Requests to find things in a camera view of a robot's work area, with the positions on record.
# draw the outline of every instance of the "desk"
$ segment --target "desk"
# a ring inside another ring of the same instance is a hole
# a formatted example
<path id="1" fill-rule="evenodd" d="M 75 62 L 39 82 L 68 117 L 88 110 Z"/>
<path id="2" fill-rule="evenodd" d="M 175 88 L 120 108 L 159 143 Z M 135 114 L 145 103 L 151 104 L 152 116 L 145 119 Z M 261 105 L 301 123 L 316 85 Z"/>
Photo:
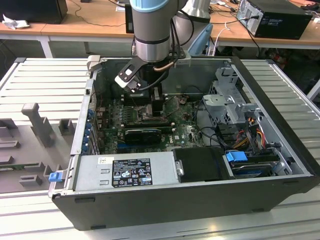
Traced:
<path id="1" fill-rule="evenodd" d="M 37 40 L 41 43 L 43 52 L 47 58 L 52 58 L 50 41 L 74 41 L 74 42 L 109 42 L 130 43 L 133 35 L 126 33 L 125 13 L 116 12 L 116 6 L 107 0 L 94 0 L 91 3 L 82 3 L 80 0 L 66 0 L 68 6 L 67 16 L 62 24 L 31 23 L 31 28 L 11 30 L 4 25 L 0 26 L 0 39 Z M 227 12 L 214 12 L 211 15 L 212 23 L 224 23 L 235 20 Z M 219 46 L 255 47 L 247 30 L 239 22 L 228 25 L 231 31 L 225 30 L 219 37 Z M 215 40 L 223 24 L 215 24 L 212 30 L 212 38 Z M 262 48 L 288 48 L 288 49 L 320 49 L 320 24 L 310 22 L 300 40 L 256 38 L 255 41 Z"/>
<path id="2" fill-rule="evenodd" d="M 221 10 L 229 11 L 228 8 L 219 6 Z M 227 12 L 214 12 L 211 14 L 211 23 L 225 23 L 234 21 Z M 256 47 L 250 38 L 248 31 L 240 22 L 227 25 L 230 31 L 223 31 L 218 39 L 219 46 L 234 47 Z M 211 37 L 215 40 L 219 32 L 225 28 L 224 24 L 214 24 Z M 275 39 L 275 38 L 254 38 L 261 48 L 283 48 L 283 49 L 320 49 L 320 24 L 310 21 L 299 40 Z"/>

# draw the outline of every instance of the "blue latch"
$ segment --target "blue latch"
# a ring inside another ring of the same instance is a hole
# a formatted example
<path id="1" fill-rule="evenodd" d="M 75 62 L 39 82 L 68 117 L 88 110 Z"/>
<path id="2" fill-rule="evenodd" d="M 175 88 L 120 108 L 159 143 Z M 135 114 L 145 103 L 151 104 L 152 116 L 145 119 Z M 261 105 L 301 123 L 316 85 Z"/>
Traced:
<path id="1" fill-rule="evenodd" d="M 62 182 L 62 172 L 52 172 L 49 175 L 49 182 Z"/>
<path id="2" fill-rule="evenodd" d="M 245 162 L 248 158 L 244 151 L 230 151 L 226 155 L 228 162 Z"/>

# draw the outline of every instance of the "warning label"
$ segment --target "warning label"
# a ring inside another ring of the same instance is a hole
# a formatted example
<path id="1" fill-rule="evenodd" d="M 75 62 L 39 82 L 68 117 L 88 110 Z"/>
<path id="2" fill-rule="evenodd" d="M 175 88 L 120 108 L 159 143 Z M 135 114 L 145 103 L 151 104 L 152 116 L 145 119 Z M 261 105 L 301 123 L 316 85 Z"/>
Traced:
<path id="1" fill-rule="evenodd" d="M 152 185 L 150 158 L 112 162 L 112 186 L 114 188 L 144 185 Z"/>

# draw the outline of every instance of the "blue connector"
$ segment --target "blue connector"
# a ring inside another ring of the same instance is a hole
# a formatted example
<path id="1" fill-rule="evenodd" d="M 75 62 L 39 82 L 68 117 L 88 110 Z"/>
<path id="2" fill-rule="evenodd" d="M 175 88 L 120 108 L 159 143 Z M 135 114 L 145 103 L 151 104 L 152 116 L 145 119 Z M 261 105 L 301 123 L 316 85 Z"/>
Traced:
<path id="1" fill-rule="evenodd" d="M 92 109 L 88 110 L 88 118 L 92 118 L 92 116 L 94 115 L 94 111 Z"/>
<path id="2" fill-rule="evenodd" d="M 62 182 L 62 172 L 52 172 L 49 175 L 49 182 Z"/>
<path id="3" fill-rule="evenodd" d="M 89 136 L 89 135 L 90 135 L 90 131 L 89 131 L 88 129 L 85 129 L 85 130 L 84 130 L 84 135 Z"/>
<path id="4" fill-rule="evenodd" d="M 88 137 L 84 137 L 84 138 L 82 139 L 82 142 L 85 143 L 85 144 L 87 144 L 87 143 L 89 142 L 89 138 L 88 138 Z"/>
<path id="5" fill-rule="evenodd" d="M 91 129 L 91 127 L 92 127 L 92 124 L 91 124 L 91 123 L 87 122 L 87 123 L 85 124 L 85 128 Z"/>
<path id="6" fill-rule="evenodd" d="M 228 162 L 246 162 L 248 158 L 244 151 L 230 151 L 226 155 Z"/>

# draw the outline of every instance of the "power cord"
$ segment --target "power cord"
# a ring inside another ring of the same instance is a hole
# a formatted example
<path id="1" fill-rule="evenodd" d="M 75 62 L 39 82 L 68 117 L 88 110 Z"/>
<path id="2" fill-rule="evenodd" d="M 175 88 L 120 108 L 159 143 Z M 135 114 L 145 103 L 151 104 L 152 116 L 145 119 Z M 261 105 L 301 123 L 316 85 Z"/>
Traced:
<path id="1" fill-rule="evenodd" d="M 82 7 L 81 7 L 79 4 L 77 4 L 76 2 L 74 2 L 73 0 L 70 0 L 70 1 L 73 2 L 75 5 L 77 5 L 77 6 L 79 7 L 79 9 L 78 9 L 78 10 L 75 10 L 75 12 L 74 12 L 75 16 L 78 17 L 78 18 L 80 18 L 80 19 L 82 19 L 82 20 L 83 20 L 84 22 L 86 22 L 87 24 L 95 25 L 95 26 L 100 26 L 100 27 L 120 27 L 120 26 L 126 24 L 126 23 L 122 23 L 122 24 L 120 24 L 120 25 L 102 25 L 102 24 L 97 24 L 97 23 L 88 22 L 87 20 L 84 19 L 83 16 L 78 15 L 78 12 L 82 9 Z"/>
<path id="2" fill-rule="evenodd" d="M 246 30 L 247 30 L 250 38 L 252 39 L 252 41 L 254 42 L 254 44 L 255 44 L 255 45 L 257 46 L 257 48 L 258 48 L 258 57 L 259 57 L 259 56 L 260 56 L 260 47 L 259 47 L 259 45 L 256 43 L 256 41 L 254 40 L 254 38 L 252 37 L 251 32 L 250 32 L 249 29 L 248 29 L 248 22 L 249 22 L 249 20 L 250 20 L 250 19 L 258 19 L 258 18 L 259 18 L 259 16 L 250 17 L 250 18 L 246 21 L 245 28 L 246 28 Z"/>
<path id="3" fill-rule="evenodd" d="M 110 3 L 114 4 L 114 5 L 117 5 L 118 7 L 120 8 L 124 8 L 125 6 L 121 6 L 120 4 L 114 2 L 114 1 L 111 1 L 111 0 L 108 0 Z"/>
<path id="4" fill-rule="evenodd" d="M 247 21 L 246 22 L 246 25 L 247 25 L 247 27 L 246 27 L 246 29 L 247 29 L 247 31 L 248 31 L 248 33 L 249 33 L 249 30 L 248 30 L 248 21 L 250 20 L 250 19 L 258 19 L 259 18 L 259 16 L 251 16 L 251 17 L 249 17 L 249 18 L 247 18 L 247 17 L 244 17 L 244 18 L 240 18 L 240 19 L 237 19 L 237 20 L 234 20 L 234 21 L 226 21 L 226 22 L 213 22 L 213 24 L 224 24 L 224 28 L 223 29 L 221 29 L 221 31 L 218 33 L 218 35 L 216 36 L 216 39 L 215 39 L 215 43 L 214 43 L 214 50 L 213 50 L 213 53 L 212 53 L 212 56 L 214 56 L 215 54 L 216 54 L 216 46 L 217 46 L 217 43 L 218 43 L 218 39 L 219 39 L 219 37 L 220 37 L 220 34 L 223 32 L 223 31 L 225 31 L 225 30 L 229 30 L 230 31 L 230 28 L 229 27 L 227 27 L 227 24 L 232 24 L 232 23 L 236 23 L 236 22 L 240 22 L 240 21 L 242 21 L 242 20 L 245 20 L 245 21 Z M 258 44 L 256 43 L 256 41 L 252 38 L 252 36 L 250 35 L 250 37 L 251 37 L 251 39 L 254 41 L 254 43 L 258 46 Z"/>
<path id="5" fill-rule="evenodd" d="M 194 36 L 194 33 L 195 33 L 195 23 L 194 21 L 191 19 L 191 17 L 189 16 L 189 14 L 187 14 L 185 11 L 183 10 L 180 10 L 181 13 L 183 13 L 191 22 L 191 25 L 192 25 L 192 32 L 191 32 L 191 36 L 189 37 L 189 39 L 187 41 L 185 41 L 184 43 L 181 44 L 181 46 L 184 46 L 186 45 L 190 40 L 191 38 Z"/>

